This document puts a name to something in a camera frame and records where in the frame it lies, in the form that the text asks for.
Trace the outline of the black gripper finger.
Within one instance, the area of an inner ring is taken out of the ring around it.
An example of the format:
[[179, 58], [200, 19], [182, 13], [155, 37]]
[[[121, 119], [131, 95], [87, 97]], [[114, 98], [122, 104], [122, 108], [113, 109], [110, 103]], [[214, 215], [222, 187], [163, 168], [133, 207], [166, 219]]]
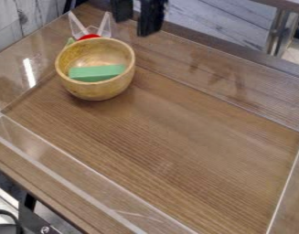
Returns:
[[137, 25], [139, 37], [147, 37], [162, 30], [167, 6], [169, 0], [141, 0], [141, 15]]
[[110, 0], [113, 16], [118, 23], [134, 17], [134, 0]]

